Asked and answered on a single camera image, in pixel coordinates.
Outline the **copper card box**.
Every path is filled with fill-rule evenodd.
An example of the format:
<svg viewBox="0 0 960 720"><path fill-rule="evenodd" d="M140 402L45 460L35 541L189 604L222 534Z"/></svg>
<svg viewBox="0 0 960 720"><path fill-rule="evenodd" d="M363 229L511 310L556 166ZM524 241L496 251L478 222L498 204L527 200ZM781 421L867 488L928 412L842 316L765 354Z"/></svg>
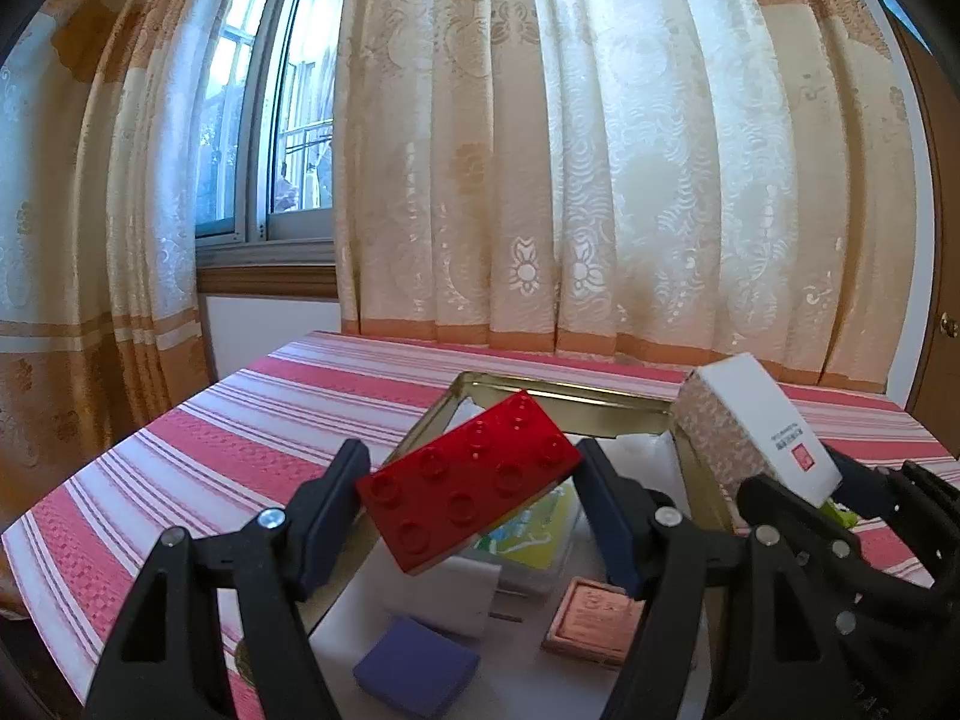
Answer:
<svg viewBox="0 0 960 720"><path fill-rule="evenodd" d="M643 614L644 603L620 587L574 577L542 642L542 649L607 668L621 668Z"/></svg>

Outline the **white tall carton box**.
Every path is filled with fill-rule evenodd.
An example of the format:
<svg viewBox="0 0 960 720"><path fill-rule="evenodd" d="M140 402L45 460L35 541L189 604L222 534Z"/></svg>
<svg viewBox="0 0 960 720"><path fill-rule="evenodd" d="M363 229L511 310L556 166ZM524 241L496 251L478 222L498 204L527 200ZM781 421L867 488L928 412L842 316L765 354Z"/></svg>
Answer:
<svg viewBox="0 0 960 720"><path fill-rule="evenodd" d="M748 353L690 372L672 415L726 496L765 473L820 507L841 483L811 425Z"/></svg>

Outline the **green floss pick box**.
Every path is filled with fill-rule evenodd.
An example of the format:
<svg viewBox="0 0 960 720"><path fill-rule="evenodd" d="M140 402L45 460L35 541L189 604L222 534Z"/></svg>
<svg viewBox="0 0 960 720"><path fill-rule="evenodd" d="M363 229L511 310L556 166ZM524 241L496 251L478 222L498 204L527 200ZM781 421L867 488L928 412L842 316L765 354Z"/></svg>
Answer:
<svg viewBox="0 0 960 720"><path fill-rule="evenodd" d="M571 479L485 533L460 555L500 567L498 585L521 595L546 595L568 559L581 502Z"/></svg>

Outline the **purple foam block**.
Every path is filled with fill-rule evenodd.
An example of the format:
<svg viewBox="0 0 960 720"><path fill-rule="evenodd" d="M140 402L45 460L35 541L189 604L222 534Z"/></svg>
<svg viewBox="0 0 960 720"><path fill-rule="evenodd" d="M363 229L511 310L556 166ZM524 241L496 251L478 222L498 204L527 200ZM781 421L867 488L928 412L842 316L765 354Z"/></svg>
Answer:
<svg viewBox="0 0 960 720"><path fill-rule="evenodd" d="M480 655L425 624L398 617L353 668L356 684L416 718L441 718L466 690Z"/></svg>

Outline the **red toy brick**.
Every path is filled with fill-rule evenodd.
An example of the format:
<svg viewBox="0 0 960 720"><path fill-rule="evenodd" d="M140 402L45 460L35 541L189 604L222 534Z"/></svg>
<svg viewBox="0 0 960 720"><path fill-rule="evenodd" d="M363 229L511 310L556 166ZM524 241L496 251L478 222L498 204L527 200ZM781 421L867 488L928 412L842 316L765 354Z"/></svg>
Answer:
<svg viewBox="0 0 960 720"><path fill-rule="evenodd" d="M405 574L470 546L562 484L578 449L524 390L363 476L366 514Z"/></svg>

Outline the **green soccer ball cube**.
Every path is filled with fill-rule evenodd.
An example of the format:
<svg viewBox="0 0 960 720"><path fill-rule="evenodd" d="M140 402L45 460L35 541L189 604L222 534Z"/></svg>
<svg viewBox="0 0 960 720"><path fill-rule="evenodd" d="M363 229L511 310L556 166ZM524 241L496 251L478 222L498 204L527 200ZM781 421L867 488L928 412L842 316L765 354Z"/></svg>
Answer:
<svg viewBox="0 0 960 720"><path fill-rule="evenodd" d="M820 505L820 512L822 512L828 520L831 520L836 525L839 525L844 530L851 530L859 522L859 517L856 512L851 511L848 507L844 505L836 504L833 499L827 499Z"/></svg>

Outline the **brown wooden door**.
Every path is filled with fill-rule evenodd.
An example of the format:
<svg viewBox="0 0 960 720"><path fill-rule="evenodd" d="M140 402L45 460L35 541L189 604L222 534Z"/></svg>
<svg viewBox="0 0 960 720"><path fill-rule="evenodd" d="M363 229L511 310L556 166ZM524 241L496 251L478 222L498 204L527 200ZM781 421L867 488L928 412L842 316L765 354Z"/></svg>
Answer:
<svg viewBox="0 0 960 720"><path fill-rule="evenodd" d="M958 338L939 332L939 317L958 320L958 96L918 37L892 23L918 98L932 188L931 297L908 413L958 455Z"/></svg>

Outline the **brass door knob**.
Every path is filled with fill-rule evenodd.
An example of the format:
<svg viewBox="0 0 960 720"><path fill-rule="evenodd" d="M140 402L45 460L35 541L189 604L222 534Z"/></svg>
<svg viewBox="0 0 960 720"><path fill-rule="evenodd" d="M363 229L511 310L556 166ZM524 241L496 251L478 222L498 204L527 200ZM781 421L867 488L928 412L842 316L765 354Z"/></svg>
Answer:
<svg viewBox="0 0 960 720"><path fill-rule="evenodd" d="M949 338L960 337L960 322L944 312L939 317L939 332Z"/></svg>

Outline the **white paper tray liner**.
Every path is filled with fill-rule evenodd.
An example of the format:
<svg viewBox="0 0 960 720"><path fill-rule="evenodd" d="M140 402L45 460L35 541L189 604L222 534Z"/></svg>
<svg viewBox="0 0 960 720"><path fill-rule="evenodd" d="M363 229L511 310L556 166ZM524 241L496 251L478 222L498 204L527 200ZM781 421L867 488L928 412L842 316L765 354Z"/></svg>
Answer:
<svg viewBox="0 0 960 720"><path fill-rule="evenodd" d="M398 617L409 617L480 655L477 673L446 717L596 718L617 668L542 649L574 577L605 577L583 507L562 575L546 595L501 589L500 567L460 553L405 574L386 544L376 543L309 642L343 717L398 717L356 684L353 668Z"/></svg>

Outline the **red striped tablecloth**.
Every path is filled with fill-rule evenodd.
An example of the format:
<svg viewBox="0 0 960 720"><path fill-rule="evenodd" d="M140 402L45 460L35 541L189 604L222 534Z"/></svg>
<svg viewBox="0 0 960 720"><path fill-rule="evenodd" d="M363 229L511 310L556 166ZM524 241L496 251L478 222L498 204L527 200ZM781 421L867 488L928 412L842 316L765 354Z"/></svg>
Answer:
<svg viewBox="0 0 960 720"><path fill-rule="evenodd" d="M311 333L174 408L86 465L3 536L14 580L76 695L133 577L169 525L232 532L319 475L347 437L386 460L464 372L672 400L683 372L649 364Z"/></svg>

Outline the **gold metal tin tray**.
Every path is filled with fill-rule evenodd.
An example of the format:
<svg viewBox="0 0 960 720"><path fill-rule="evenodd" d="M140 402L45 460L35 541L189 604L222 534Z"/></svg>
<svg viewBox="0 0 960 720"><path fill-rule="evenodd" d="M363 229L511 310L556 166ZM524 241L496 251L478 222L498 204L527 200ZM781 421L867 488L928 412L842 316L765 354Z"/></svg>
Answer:
<svg viewBox="0 0 960 720"><path fill-rule="evenodd" d="M415 571L566 478L576 481L605 564L636 571L646 601L605 717L675 717L700 627L708 533L663 494L615 472L595 440L571 444L526 392L381 470L371 470L361 442L347 440L324 475L244 527L235 580L263 713L337 717L295 603L329 580L359 512L398 565Z"/></svg>

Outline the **cream floral curtain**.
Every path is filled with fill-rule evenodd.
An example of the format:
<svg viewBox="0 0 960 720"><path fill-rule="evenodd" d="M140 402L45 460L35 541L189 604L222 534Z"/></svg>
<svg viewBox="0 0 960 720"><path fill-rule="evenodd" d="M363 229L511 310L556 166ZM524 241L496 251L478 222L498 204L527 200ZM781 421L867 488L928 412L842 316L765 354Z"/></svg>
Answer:
<svg viewBox="0 0 960 720"><path fill-rule="evenodd" d="M866 0L345 0L345 332L878 392L916 236Z"/></svg>

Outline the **left side curtain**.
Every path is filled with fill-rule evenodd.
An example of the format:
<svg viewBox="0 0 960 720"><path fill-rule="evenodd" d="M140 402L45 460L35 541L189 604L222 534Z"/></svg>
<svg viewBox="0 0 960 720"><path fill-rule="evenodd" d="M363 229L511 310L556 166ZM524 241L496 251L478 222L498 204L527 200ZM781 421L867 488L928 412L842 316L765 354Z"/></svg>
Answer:
<svg viewBox="0 0 960 720"><path fill-rule="evenodd" d="M208 382L195 140L228 0L46 0L2 68L2 517Z"/></svg>

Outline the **window with metal frame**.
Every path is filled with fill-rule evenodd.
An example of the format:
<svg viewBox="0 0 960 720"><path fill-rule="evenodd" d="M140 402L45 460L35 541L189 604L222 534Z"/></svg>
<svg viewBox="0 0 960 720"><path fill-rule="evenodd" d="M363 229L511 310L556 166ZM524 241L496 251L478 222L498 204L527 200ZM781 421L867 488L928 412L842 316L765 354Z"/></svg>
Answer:
<svg viewBox="0 0 960 720"><path fill-rule="evenodd" d="M226 0L197 140L200 249L332 237L343 2Z"/></svg>

